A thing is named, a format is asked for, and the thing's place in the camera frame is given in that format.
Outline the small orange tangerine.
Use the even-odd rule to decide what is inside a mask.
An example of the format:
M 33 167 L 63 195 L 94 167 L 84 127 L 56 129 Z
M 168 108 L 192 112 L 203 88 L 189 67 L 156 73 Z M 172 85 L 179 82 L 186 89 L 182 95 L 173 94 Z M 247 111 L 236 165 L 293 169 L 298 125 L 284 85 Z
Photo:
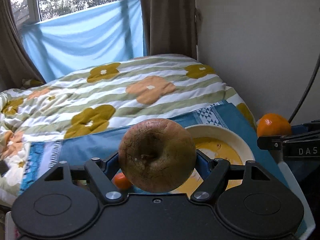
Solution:
M 128 190 L 132 187 L 132 183 L 126 178 L 126 176 L 125 176 L 125 174 L 123 174 L 123 172 L 116 174 L 113 177 L 112 182 L 121 191 Z

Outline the large orange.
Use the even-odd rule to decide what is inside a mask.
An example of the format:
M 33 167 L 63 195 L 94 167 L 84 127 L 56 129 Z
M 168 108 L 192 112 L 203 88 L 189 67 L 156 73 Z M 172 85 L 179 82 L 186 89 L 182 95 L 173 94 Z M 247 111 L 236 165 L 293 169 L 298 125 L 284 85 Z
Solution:
M 257 136 L 291 135 L 290 123 L 281 115 L 268 113 L 263 115 L 257 125 Z

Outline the brown russet apple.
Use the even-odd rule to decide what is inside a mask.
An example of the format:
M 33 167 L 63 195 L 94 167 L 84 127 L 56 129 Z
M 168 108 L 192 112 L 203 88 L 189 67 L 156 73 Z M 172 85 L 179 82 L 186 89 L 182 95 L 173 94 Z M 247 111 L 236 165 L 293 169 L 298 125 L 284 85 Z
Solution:
M 130 127 L 118 148 L 120 168 L 143 191 L 170 192 L 191 176 L 196 146 L 191 134 L 169 119 L 148 119 Z

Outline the cream fruit bowl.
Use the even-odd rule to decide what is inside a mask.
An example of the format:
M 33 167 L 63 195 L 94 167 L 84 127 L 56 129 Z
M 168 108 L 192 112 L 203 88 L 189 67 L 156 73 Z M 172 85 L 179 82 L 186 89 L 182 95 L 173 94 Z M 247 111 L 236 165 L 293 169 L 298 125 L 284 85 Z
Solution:
M 193 137 L 196 149 L 210 159 L 222 158 L 232 165 L 245 165 L 248 160 L 255 160 L 247 143 L 234 132 L 214 125 L 193 125 L 185 128 Z M 200 186 L 203 179 L 194 169 L 189 179 L 170 193 L 186 193 L 188 198 Z M 240 180 L 230 180 L 227 188 L 239 186 Z

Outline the blue patterned cloth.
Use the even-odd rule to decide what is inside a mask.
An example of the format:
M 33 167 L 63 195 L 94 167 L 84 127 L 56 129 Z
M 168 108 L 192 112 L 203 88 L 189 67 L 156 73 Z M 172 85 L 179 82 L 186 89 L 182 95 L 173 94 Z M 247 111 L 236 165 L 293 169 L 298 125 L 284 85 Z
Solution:
M 208 124 L 231 130 L 247 143 L 257 162 L 288 186 L 278 163 L 269 152 L 257 147 L 257 135 L 254 129 L 232 103 L 219 101 L 208 107 L 175 116 L 172 120 L 183 127 Z M 23 193 L 59 161 L 82 165 L 92 157 L 106 159 L 117 152 L 126 131 L 127 127 L 121 127 L 71 139 L 32 142 L 19 193 Z

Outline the floral striped duvet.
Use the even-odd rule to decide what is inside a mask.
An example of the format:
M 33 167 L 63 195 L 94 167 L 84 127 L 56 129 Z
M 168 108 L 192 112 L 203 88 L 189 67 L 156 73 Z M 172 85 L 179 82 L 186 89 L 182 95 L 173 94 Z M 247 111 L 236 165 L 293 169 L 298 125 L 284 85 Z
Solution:
M 33 141 L 55 141 L 172 118 L 225 100 L 252 127 L 244 100 L 208 65 L 187 56 L 139 57 L 82 69 L 44 85 L 1 92 L 1 204 L 22 186 Z

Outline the brown left curtain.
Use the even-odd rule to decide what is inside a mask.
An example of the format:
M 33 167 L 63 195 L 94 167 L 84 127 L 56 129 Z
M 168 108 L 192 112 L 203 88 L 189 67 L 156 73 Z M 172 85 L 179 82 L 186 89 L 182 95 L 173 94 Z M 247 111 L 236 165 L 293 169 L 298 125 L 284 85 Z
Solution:
M 1 91 L 22 87 L 24 79 L 45 83 L 20 42 L 10 0 L 1 0 Z

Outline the brown curtain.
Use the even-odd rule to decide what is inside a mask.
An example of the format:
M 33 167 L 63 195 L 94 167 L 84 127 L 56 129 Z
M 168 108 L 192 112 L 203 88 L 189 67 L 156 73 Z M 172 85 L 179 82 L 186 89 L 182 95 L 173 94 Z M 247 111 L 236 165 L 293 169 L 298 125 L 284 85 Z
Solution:
M 148 55 L 197 58 L 195 0 L 140 0 Z
M 22 87 L 24 79 L 45 83 L 20 42 L 10 0 L 1 0 L 1 91 Z

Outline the light blue window sheet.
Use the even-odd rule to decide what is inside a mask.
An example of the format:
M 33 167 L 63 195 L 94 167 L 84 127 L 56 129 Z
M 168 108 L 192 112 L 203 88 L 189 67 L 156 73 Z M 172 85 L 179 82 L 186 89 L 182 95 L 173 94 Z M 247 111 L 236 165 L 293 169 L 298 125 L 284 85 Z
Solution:
M 121 0 L 24 25 L 22 44 L 44 80 L 146 55 L 140 0 Z

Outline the brown right curtain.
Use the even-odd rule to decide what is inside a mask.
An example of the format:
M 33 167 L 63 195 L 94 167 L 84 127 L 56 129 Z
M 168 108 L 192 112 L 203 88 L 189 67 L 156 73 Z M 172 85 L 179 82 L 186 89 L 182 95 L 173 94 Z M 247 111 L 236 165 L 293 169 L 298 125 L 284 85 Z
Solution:
M 148 55 L 197 58 L 195 0 L 140 0 Z

